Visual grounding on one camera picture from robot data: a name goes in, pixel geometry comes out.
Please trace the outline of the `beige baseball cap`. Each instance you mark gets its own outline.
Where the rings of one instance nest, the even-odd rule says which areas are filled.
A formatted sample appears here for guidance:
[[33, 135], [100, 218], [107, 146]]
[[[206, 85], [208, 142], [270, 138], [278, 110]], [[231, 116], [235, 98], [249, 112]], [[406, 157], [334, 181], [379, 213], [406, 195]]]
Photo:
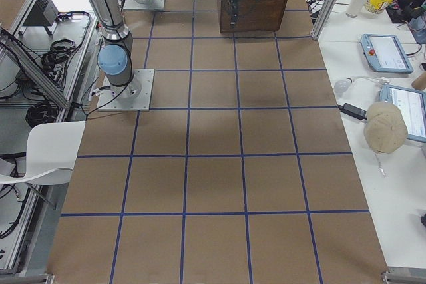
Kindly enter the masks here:
[[390, 102], [375, 102], [367, 110], [364, 137], [377, 153], [390, 154], [401, 147], [408, 131], [402, 113]]

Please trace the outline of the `near blue teach pendant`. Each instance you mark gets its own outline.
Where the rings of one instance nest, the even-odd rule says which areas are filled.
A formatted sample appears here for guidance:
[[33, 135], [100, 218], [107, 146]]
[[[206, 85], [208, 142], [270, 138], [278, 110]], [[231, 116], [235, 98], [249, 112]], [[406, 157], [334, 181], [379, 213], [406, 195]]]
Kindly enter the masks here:
[[425, 92], [385, 84], [380, 101], [391, 102], [401, 111], [410, 140], [425, 143]]

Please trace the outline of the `dark brown wooden drawer box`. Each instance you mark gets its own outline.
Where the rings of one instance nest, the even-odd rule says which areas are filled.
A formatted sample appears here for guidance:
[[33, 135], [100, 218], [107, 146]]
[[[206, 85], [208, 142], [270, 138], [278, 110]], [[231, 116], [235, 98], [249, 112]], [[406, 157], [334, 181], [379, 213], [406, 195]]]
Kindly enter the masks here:
[[218, 0], [218, 19], [221, 33], [249, 31], [277, 31], [282, 23], [287, 0], [241, 0], [238, 5], [238, 20], [230, 26], [227, 0]]

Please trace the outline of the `far blue teach pendant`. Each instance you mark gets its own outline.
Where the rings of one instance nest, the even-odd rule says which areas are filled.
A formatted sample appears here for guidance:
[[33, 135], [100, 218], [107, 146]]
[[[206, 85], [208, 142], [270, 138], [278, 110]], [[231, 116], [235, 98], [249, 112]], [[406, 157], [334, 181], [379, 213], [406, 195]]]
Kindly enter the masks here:
[[375, 72], [411, 74], [413, 67], [395, 35], [362, 34], [361, 47]]

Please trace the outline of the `white light bulb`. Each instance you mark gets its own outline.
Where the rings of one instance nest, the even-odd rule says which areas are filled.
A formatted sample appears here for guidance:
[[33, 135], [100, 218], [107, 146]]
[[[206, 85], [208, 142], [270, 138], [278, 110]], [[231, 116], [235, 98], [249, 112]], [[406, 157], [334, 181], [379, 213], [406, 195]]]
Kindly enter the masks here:
[[345, 92], [347, 92], [350, 88], [350, 86], [354, 83], [354, 80], [352, 78], [345, 78], [338, 80], [334, 86], [333, 91], [336, 95], [341, 96]]

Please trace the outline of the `grey control box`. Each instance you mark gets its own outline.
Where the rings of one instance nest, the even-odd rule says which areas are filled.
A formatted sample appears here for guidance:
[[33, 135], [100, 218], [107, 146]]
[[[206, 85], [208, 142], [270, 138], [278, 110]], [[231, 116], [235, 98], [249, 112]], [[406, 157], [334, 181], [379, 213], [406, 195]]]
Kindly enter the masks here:
[[23, 26], [43, 27], [48, 35], [52, 35], [56, 29], [58, 14], [52, 0], [36, 0]]

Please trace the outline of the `black power adapter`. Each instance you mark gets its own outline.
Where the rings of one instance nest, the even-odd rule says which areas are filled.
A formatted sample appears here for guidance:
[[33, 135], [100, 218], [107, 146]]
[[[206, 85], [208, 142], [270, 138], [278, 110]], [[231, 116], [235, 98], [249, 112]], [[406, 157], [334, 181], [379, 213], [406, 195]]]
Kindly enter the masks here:
[[358, 108], [352, 104], [344, 103], [338, 105], [339, 111], [343, 114], [346, 114], [352, 118], [358, 120], [367, 120], [367, 111], [361, 108]]

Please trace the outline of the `white plastic chair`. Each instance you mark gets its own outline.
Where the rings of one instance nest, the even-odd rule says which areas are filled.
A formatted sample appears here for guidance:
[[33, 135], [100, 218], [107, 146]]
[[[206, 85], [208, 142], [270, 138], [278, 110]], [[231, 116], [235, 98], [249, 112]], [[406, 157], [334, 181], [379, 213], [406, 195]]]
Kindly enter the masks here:
[[70, 182], [85, 121], [40, 124], [27, 139], [23, 177], [1, 176], [2, 184], [58, 185]]

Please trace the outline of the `blue teach pendant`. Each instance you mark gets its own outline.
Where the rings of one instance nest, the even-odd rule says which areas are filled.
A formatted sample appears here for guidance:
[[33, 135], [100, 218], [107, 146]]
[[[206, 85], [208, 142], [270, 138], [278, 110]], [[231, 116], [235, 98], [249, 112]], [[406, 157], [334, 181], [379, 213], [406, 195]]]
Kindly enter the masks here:
[[410, 140], [425, 143], [425, 92], [385, 84], [380, 101], [391, 102], [401, 111]]
[[413, 67], [395, 35], [362, 34], [361, 47], [375, 72], [411, 74]]

